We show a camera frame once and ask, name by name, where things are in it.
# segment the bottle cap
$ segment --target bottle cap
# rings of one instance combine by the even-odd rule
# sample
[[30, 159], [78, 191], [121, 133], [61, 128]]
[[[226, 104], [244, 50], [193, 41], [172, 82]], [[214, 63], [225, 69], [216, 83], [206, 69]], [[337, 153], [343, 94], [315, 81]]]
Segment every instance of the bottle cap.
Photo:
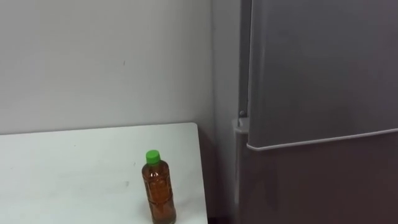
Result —
[[146, 154], [147, 163], [149, 165], [156, 165], [160, 162], [160, 154], [158, 150], [150, 150]]

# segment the refrigerator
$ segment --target refrigerator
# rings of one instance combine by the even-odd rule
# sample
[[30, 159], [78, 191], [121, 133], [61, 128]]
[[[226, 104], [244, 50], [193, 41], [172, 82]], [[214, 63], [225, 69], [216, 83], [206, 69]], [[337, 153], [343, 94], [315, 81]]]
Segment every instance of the refrigerator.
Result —
[[220, 28], [214, 46], [225, 214], [397, 223], [398, 1], [223, 4], [240, 14], [237, 76], [219, 63], [235, 37], [223, 41]]

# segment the wall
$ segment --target wall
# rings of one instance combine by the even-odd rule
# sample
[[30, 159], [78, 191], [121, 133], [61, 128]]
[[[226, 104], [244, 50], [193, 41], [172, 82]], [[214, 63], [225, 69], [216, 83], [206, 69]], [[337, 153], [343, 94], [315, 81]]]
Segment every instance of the wall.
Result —
[[235, 141], [238, 117], [240, 0], [213, 0], [215, 130], [219, 186], [218, 214], [228, 215], [234, 199]]
[[193, 121], [212, 198], [210, 0], [3, 0], [0, 31], [0, 134]]

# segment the refrigerator door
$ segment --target refrigerator door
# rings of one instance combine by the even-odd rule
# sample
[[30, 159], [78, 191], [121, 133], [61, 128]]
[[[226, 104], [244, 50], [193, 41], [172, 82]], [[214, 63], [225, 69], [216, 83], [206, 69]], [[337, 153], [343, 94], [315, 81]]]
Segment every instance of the refrigerator door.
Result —
[[397, 223], [397, 133], [265, 151], [238, 140], [235, 223]]
[[398, 1], [252, 0], [248, 147], [397, 131]]

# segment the tabletop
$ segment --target tabletop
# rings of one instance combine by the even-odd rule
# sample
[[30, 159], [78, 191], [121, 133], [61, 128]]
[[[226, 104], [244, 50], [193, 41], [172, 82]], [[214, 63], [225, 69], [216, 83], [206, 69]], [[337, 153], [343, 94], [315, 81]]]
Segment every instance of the tabletop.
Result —
[[149, 149], [169, 164], [176, 223], [207, 223], [194, 123], [0, 136], [0, 223], [150, 224]]

